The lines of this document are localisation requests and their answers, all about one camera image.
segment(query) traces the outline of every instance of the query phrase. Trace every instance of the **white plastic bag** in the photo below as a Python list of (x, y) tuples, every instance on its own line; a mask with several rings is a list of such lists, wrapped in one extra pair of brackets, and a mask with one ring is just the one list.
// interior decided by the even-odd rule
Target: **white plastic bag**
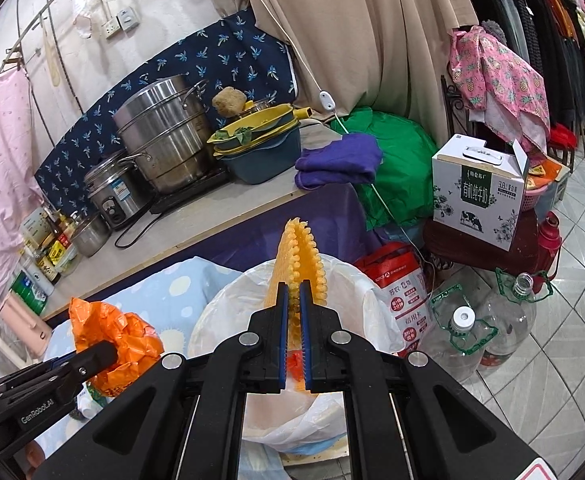
[[(325, 254), (321, 258), (328, 283), (327, 306), (339, 313), (341, 326), (365, 337), (377, 350), (402, 351), (405, 343), (386, 307), (387, 292), (350, 264)], [(212, 352), (228, 337), (248, 329), (250, 316), (264, 307), (272, 269), (274, 260), (247, 270), (208, 303), (192, 331), (189, 358)], [(287, 451), (343, 433), (341, 393), (314, 396), (290, 385), (278, 395), (248, 396), (242, 435), (246, 440)]]

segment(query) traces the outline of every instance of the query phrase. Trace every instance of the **white milk carton box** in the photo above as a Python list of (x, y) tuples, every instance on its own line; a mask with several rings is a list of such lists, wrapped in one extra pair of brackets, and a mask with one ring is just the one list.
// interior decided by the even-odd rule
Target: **white milk carton box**
[(485, 147), (456, 134), (432, 157), (434, 220), (484, 242), (510, 249), (528, 176), (528, 157)]

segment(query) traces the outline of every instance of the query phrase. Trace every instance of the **white sticker with red border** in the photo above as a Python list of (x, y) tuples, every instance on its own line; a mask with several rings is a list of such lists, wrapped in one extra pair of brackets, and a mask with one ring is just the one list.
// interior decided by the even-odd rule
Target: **white sticker with red border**
[(557, 480), (542, 458), (536, 459), (515, 480)]

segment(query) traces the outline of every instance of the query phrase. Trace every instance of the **navy blue palm tree fabric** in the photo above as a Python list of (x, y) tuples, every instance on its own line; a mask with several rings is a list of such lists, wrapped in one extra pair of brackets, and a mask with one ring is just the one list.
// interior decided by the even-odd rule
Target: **navy blue palm tree fabric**
[(269, 97), (275, 104), (296, 98), (287, 47), (255, 27), (252, 9), (241, 10), (146, 61), (79, 118), (35, 174), (52, 204), (66, 215), (95, 210), (84, 177), (100, 160), (124, 147), (112, 116), (144, 86), (178, 74), (191, 86), (208, 80), (200, 97), (213, 129), (225, 125), (211, 101), (226, 86), (243, 91), (248, 99)]

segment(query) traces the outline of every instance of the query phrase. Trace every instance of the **crumpled orange wrapper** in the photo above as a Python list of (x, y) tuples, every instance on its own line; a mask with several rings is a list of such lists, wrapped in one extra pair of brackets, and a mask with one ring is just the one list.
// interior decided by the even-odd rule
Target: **crumpled orange wrapper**
[(72, 298), (70, 322), (77, 352), (101, 341), (117, 348), (117, 361), (90, 382), (101, 393), (116, 397), (155, 364), (164, 351), (156, 330), (137, 314), (124, 314), (103, 301)]

